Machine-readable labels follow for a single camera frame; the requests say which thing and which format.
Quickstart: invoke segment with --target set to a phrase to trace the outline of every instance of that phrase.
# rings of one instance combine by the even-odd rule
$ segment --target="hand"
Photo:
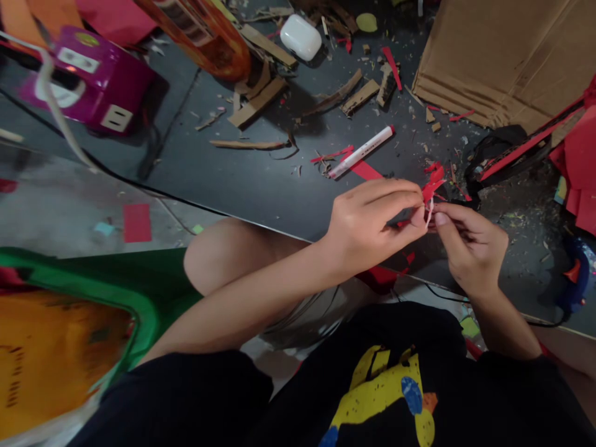
[[[460,205],[435,205],[436,231],[447,250],[449,271],[469,297],[494,296],[509,239],[488,219]]]
[[[410,223],[387,226],[414,208]],[[336,197],[327,234],[318,242],[335,273],[346,278],[386,260],[426,234],[422,192],[407,180],[378,179]]]

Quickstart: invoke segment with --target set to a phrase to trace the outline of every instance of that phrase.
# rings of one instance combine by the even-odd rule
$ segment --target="person's left hand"
[[[387,226],[399,212],[414,208],[410,223]],[[327,234],[317,243],[337,273],[367,270],[426,234],[420,187],[407,180],[378,179],[338,196]]]

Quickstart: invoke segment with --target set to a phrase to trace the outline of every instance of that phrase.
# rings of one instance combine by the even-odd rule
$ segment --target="black shirt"
[[[124,375],[70,446],[596,446],[553,363],[467,359],[457,320],[411,302],[360,310],[272,390],[238,351],[170,354]]]

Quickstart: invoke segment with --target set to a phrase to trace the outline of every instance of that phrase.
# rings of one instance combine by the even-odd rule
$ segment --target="white marker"
[[[335,179],[341,176],[345,171],[347,171],[357,162],[362,160],[366,156],[366,154],[368,154],[373,149],[376,149],[385,140],[389,139],[389,137],[391,137],[391,135],[393,135],[394,133],[395,127],[393,127],[392,125],[389,125],[383,130],[381,130],[379,133],[377,133],[377,135],[375,135],[373,138],[371,138],[362,146],[360,146],[356,151],[354,151],[352,155],[345,158],[339,165],[334,167],[331,170],[331,172],[329,172],[329,177]]]

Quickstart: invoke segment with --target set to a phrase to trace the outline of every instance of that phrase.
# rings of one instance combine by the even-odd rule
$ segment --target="green plastic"
[[[184,248],[58,260],[21,248],[0,248],[0,266],[16,268],[32,286],[118,307],[135,328],[110,383],[131,370],[201,295],[186,278]]]

